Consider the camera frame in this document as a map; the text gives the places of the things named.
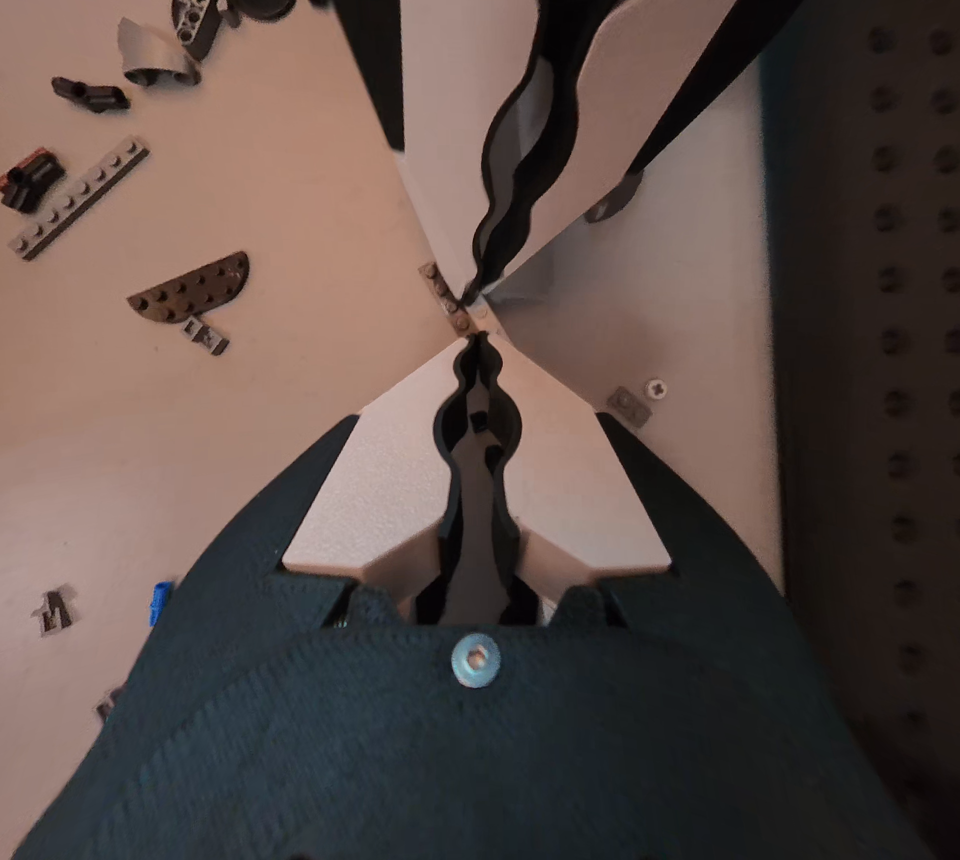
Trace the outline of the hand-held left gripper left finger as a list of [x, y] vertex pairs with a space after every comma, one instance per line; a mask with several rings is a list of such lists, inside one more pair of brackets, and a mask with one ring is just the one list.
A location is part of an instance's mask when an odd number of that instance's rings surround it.
[[477, 507], [476, 385], [472, 336], [367, 403], [282, 566], [384, 590], [410, 620], [442, 621]]

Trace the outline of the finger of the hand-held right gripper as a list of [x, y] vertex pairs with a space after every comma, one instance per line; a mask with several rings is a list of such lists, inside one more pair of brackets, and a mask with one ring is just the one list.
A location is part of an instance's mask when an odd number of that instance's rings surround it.
[[[527, 68], [490, 123], [489, 196], [474, 234], [475, 292], [509, 277], [579, 218], [613, 216], [643, 168], [633, 165], [738, 0], [537, 0]], [[490, 154], [540, 63], [551, 72], [546, 120], [497, 205]]]
[[400, 0], [404, 150], [395, 158], [457, 297], [476, 276], [474, 235], [490, 206], [487, 136], [526, 71], [537, 20], [537, 0]]

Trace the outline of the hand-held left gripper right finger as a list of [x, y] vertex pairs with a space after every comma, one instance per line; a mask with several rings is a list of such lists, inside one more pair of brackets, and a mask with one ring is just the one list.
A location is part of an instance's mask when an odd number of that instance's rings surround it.
[[572, 588], [668, 571], [671, 556], [599, 413], [510, 341], [485, 340], [489, 406], [506, 411], [497, 499], [508, 577], [557, 607]]

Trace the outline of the black long lego plate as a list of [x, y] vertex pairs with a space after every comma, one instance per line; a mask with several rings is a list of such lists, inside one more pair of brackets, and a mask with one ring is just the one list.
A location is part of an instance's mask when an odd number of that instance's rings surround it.
[[484, 295], [477, 301], [483, 300], [488, 305], [489, 320], [478, 322], [472, 318], [471, 304], [463, 303], [454, 294], [433, 259], [421, 264], [417, 273], [448, 325], [464, 341], [464, 349], [455, 350], [453, 358], [458, 386], [441, 404], [436, 418], [440, 452], [450, 459], [454, 448], [471, 431], [476, 436], [488, 438], [484, 463], [489, 472], [494, 472], [508, 440], [505, 408], [497, 405], [494, 338], [508, 341], [509, 336], [492, 303]]

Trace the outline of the dark half-round lego plate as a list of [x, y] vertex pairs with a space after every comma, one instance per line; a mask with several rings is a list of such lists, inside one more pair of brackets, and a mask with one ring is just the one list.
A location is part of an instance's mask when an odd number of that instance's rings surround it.
[[132, 293], [126, 298], [126, 304], [149, 322], [179, 325], [236, 300], [246, 286], [249, 273], [248, 254], [237, 251]]

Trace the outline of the long grey lego plate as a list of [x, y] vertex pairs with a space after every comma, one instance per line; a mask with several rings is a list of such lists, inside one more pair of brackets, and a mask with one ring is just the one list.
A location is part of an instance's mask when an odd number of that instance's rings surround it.
[[70, 178], [52, 206], [28, 218], [7, 248], [25, 262], [38, 258], [150, 154], [150, 146], [140, 137], [126, 136], [88, 170]]

